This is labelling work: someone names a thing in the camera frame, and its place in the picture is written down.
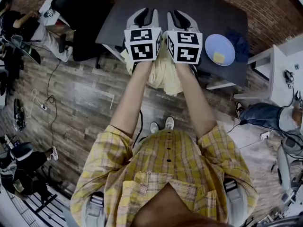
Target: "hair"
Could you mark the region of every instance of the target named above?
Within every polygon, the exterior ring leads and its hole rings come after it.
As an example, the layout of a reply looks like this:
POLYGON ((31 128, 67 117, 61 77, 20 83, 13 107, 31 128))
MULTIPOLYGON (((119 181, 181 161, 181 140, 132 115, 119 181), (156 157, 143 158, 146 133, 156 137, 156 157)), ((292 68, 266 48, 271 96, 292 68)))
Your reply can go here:
POLYGON ((6 7, 6 5, 7 5, 7 3, 10 3, 12 1, 13 0, 1 0, 1 2, 0 2, 0 11, 4 10, 5 7, 6 7))

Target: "hand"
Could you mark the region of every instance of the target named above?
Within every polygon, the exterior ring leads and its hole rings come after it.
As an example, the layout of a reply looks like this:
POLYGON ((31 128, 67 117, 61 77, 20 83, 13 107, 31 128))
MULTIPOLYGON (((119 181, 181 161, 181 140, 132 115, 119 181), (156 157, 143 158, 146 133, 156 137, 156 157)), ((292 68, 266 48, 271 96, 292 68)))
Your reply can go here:
POLYGON ((28 196, 28 195, 25 195, 25 194, 21 194, 21 195, 19 196, 19 198, 22 199, 23 201, 25 201, 25 200, 27 200, 27 199, 29 198, 29 196, 28 196))
POLYGON ((31 11, 31 17, 39 18, 39 17, 40 17, 40 14, 39 14, 38 11, 31 11))

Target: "white sneaker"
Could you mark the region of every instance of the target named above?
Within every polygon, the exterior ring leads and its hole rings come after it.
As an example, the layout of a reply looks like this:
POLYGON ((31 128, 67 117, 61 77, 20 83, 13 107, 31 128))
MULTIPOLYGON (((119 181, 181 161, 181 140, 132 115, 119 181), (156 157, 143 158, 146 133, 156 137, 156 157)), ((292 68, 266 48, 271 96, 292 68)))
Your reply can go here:
POLYGON ((61 58, 61 60, 63 62, 68 62, 68 59, 70 58, 70 56, 72 54, 72 50, 73 50, 73 48, 71 46, 68 46, 68 48, 62 52, 62 54, 64 54, 64 56, 61 58))
POLYGON ((240 103, 240 102, 237 102, 236 103, 236 112, 237 112, 237 116, 238 116, 238 119, 241 121, 241 119, 240 119, 240 113, 241 113, 241 111, 243 111, 244 110, 244 108, 243 108, 243 106, 242 106, 242 104, 240 103))
POLYGON ((172 117, 168 117, 165 122, 165 129, 166 130, 173 130, 175 126, 174 119, 172 117))
POLYGON ((52 156, 53 156, 53 159, 56 161, 58 160, 58 152, 57 152, 57 149, 55 146, 53 146, 53 152, 52 154, 47 158, 48 161, 52 160, 52 156))
POLYGON ((156 122, 151 123, 151 133, 154 134, 159 131, 159 126, 156 122))

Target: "blue plate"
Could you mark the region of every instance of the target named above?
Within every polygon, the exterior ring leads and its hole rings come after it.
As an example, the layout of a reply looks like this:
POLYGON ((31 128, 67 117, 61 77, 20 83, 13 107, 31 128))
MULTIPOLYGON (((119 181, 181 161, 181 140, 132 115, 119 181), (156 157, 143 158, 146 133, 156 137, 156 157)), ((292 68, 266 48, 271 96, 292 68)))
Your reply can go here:
POLYGON ((205 50, 208 57, 220 66, 229 66, 235 60, 235 49, 232 43, 223 35, 213 34, 208 36, 205 41, 205 50), (215 53, 218 58, 221 58, 223 63, 214 61, 215 53))

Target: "yellow plaid shirt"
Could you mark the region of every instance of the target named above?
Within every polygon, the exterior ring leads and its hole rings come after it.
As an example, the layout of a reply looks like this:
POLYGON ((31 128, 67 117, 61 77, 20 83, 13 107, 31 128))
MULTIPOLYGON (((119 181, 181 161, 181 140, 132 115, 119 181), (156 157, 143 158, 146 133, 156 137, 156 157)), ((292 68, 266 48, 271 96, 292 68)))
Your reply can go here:
POLYGON ((168 130, 141 144, 133 156, 133 140, 120 130, 109 125, 98 135, 71 199, 71 212, 80 226, 84 201, 102 186, 107 226, 124 227, 167 183, 191 211, 227 222, 224 176, 244 187, 252 213, 258 194, 239 149, 220 127, 198 145, 185 132, 168 130))

